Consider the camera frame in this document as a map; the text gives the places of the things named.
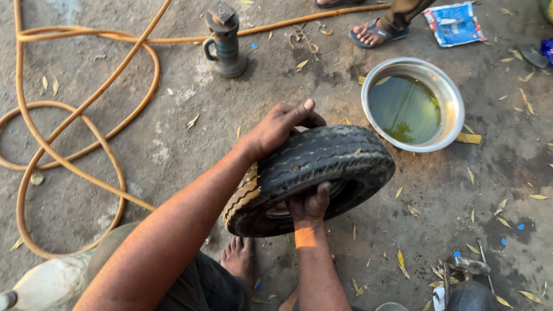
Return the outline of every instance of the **rubber hose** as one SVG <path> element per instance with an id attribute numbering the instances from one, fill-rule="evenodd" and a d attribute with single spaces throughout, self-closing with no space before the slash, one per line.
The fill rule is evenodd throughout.
<path id="1" fill-rule="evenodd" d="M 138 114 L 142 111 L 142 109 L 144 109 L 144 107 L 152 99 L 156 91 L 156 88 L 159 85 L 159 78 L 160 78 L 159 59 L 154 49 L 150 45 L 202 42 L 205 39 L 209 38 L 210 36 L 148 39 L 148 36 L 150 35 L 152 30 L 155 28 L 155 26 L 160 21 L 161 17 L 169 7 L 171 0 L 165 0 L 159 12 L 155 15 L 152 22 L 148 25 L 148 27 L 140 37 L 135 37 L 131 34 L 128 34 L 119 30 L 93 29 L 93 28 L 86 28 L 86 27 L 79 27 L 79 26 L 48 26 L 48 27 L 37 27 L 33 29 L 23 30 L 20 0 L 14 0 L 13 3 L 14 3 L 14 16 L 15 16 L 14 17 L 15 34 L 16 34 L 16 41 L 17 41 L 16 43 L 17 54 L 16 54 L 16 61 L 15 61 L 15 90 L 17 93 L 17 102 L 18 102 L 19 108 L 11 110 L 2 118 L 0 118 L 0 131 L 12 118 L 21 114 L 23 116 L 23 120 L 25 121 L 25 124 L 29 128 L 29 131 L 41 146 L 38 149 L 38 151 L 35 153 L 33 158 L 31 159 L 29 164 L 27 165 L 12 163 L 10 161 L 7 161 L 0 155 L 0 165 L 9 169 L 24 171 L 23 178 L 21 180 L 21 185 L 19 186 L 19 193 L 17 195 L 17 206 L 16 206 L 17 228 L 27 247 L 38 256 L 44 257 L 46 259 L 50 259 L 50 258 L 55 258 L 57 256 L 65 255 L 65 254 L 51 253 L 43 250 L 31 238 L 29 234 L 29 230 L 27 229 L 27 226 L 25 223 L 25 196 L 27 193 L 27 187 L 29 185 L 29 181 L 33 171 L 49 169 L 49 168 L 57 167 L 59 165 L 63 165 L 65 168 L 79 175 L 80 177 L 83 177 L 89 182 L 97 186 L 100 186 L 114 194 L 117 194 L 120 197 L 117 213 L 112 223 L 110 224 L 109 228 L 106 230 L 106 232 L 104 232 L 98 240 L 94 241 L 92 244 L 86 246 L 80 251 L 77 251 L 76 253 L 86 252 L 95 248 L 98 245 L 98 243 L 100 243 L 100 241 L 105 237 L 105 235 L 108 234 L 108 232 L 110 232 L 117 226 L 117 224 L 119 223 L 119 220 L 121 219 L 121 216 L 123 215 L 126 200 L 136 203 L 137 205 L 150 211 L 153 211 L 156 208 L 155 206 L 152 206 L 151 204 L 146 203 L 138 198 L 135 198 L 134 196 L 127 193 L 123 171 L 121 169 L 121 166 L 119 165 L 119 161 L 117 160 L 117 157 L 115 156 L 115 154 L 113 153 L 113 151 L 111 150 L 107 142 L 109 139 L 111 139 L 113 136 L 119 133 L 122 129 L 124 129 L 129 123 L 131 123 L 138 116 Z M 304 17 L 294 18 L 294 19 L 286 20 L 286 21 L 271 24 L 271 25 L 242 30 L 238 32 L 238 35 L 244 36 L 244 35 L 249 35 L 249 34 L 254 34 L 259 32 L 265 32 L 276 28 L 281 28 L 281 27 L 285 27 L 293 24 L 307 22 L 314 19 L 335 16 L 339 14 L 369 11 L 369 10 L 376 10 L 376 9 L 386 9 L 389 7 L 390 7 L 390 4 L 376 4 L 372 6 L 338 9 L 334 11 L 328 11 L 328 12 L 308 15 Z M 35 102 L 27 103 L 25 100 L 25 94 L 23 90 L 23 61 L 24 61 L 23 43 L 53 40 L 53 39 L 60 39 L 60 38 L 69 38 L 69 37 L 75 37 L 78 35 L 98 35 L 108 39 L 134 43 L 134 46 L 127 54 L 127 56 L 124 58 L 124 60 L 119 64 L 117 69 L 108 77 L 108 79 L 100 86 L 100 88 L 98 88 L 98 90 L 96 90 L 78 108 L 74 108 L 70 105 L 67 105 L 65 103 L 58 102 L 58 101 L 35 101 Z M 129 64 L 129 62 L 132 60 L 132 58 L 135 56 L 138 50 L 142 47 L 144 47 L 148 51 L 148 53 L 150 53 L 150 56 L 152 57 L 152 61 L 154 62 L 154 77 L 152 80 L 152 84 L 150 85 L 150 89 L 148 90 L 148 93 L 146 94 L 144 99 L 142 99 L 140 104 L 134 109 L 134 111 L 129 116 L 127 116 L 118 126 L 112 129 L 109 133 L 107 133 L 106 135 L 103 135 L 98 130 L 98 128 L 92 123 L 92 121 L 84 115 L 84 111 L 88 107 L 90 107 L 90 105 L 93 104 L 94 101 L 96 101 L 96 99 L 98 99 L 98 97 L 100 97 L 108 89 L 109 86 L 111 86 L 111 84 L 115 81 L 115 79 L 119 77 L 121 72 Z M 36 128 L 36 125 L 34 124 L 29 114 L 30 109 L 35 109 L 39 107 L 61 108 L 61 109 L 70 111 L 71 115 L 67 119 L 65 119 L 48 138 L 44 138 L 39 133 L 38 129 Z M 59 134 L 62 133 L 63 130 L 65 130 L 65 128 L 67 128 L 69 124 L 71 124 L 74 120 L 76 120 L 79 117 L 90 128 L 90 130 L 92 131 L 94 136 L 96 136 L 98 141 L 64 158 L 63 156 L 58 154 L 50 146 L 50 144 L 56 139 L 56 137 L 59 136 Z M 88 173 L 82 171 L 78 167 L 71 164 L 72 160 L 80 158 L 100 146 L 102 146 L 102 148 L 106 151 L 110 161 L 113 164 L 113 167 L 115 168 L 115 171 L 117 172 L 117 178 L 120 184 L 119 188 L 115 188 L 89 175 Z M 44 152 L 48 152 L 48 154 L 54 158 L 54 161 L 50 163 L 38 165 L 38 161 L 44 155 Z"/>

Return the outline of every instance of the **sandal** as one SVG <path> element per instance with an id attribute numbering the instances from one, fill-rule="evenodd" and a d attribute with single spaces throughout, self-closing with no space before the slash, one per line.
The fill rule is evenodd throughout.
<path id="1" fill-rule="evenodd" d="M 349 3 L 361 4 L 365 2 L 365 0 L 338 0 L 336 3 L 331 3 L 331 4 L 320 4 L 320 3 L 317 3 L 317 0 L 313 0 L 313 2 L 315 2 L 315 6 L 319 9 L 329 9 L 329 8 L 342 6 L 344 4 L 349 4 Z"/>
<path id="2" fill-rule="evenodd" d="M 405 28 L 404 30 L 402 30 L 398 34 L 393 35 L 391 32 L 386 31 L 386 30 L 384 30 L 380 27 L 377 27 L 377 20 L 378 19 L 373 19 L 372 21 L 370 21 L 368 23 L 367 27 L 365 28 L 365 30 L 363 30 L 363 31 L 375 34 L 375 35 L 383 38 L 385 40 L 384 42 L 379 43 L 379 44 L 375 44 L 375 45 L 370 45 L 370 44 L 366 44 L 365 42 L 361 42 L 361 40 L 359 40 L 359 38 L 357 38 L 357 34 L 355 32 L 353 32 L 353 29 L 349 31 L 349 38 L 360 48 L 372 49 L 372 48 L 375 48 L 375 47 L 380 46 L 382 44 L 388 43 L 390 41 L 405 38 L 409 34 L 409 28 Z"/>

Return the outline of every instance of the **steel basin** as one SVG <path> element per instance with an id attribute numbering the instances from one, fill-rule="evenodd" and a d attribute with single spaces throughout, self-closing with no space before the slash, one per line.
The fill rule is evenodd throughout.
<path id="1" fill-rule="evenodd" d="M 425 84 L 440 103 L 441 123 L 438 132 L 429 141 L 419 144 L 400 142 L 378 126 L 369 109 L 369 90 L 380 79 L 393 75 L 407 75 Z M 459 89 L 438 67 L 417 58 L 394 58 L 378 64 L 367 75 L 361 91 L 365 115 L 374 129 L 394 146 L 412 152 L 433 152 L 450 143 L 461 132 L 465 122 L 465 104 Z"/>

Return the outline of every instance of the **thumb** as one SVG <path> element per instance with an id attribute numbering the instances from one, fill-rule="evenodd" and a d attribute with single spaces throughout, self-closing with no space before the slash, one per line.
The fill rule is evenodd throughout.
<path id="1" fill-rule="evenodd" d="M 284 115 L 284 124 L 290 127 L 299 125 L 303 120 L 307 119 L 314 107 L 315 102 L 312 99 L 306 100 L 303 105 L 297 105 Z"/>

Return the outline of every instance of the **water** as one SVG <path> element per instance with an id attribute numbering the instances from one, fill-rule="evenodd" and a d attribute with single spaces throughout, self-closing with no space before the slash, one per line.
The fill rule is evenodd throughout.
<path id="1" fill-rule="evenodd" d="M 440 103 L 426 85 L 409 76 L 378 81 L 369 92 L 369 108 L 378 126 L 403 143 L 425 143 L 439 129 Z"/>

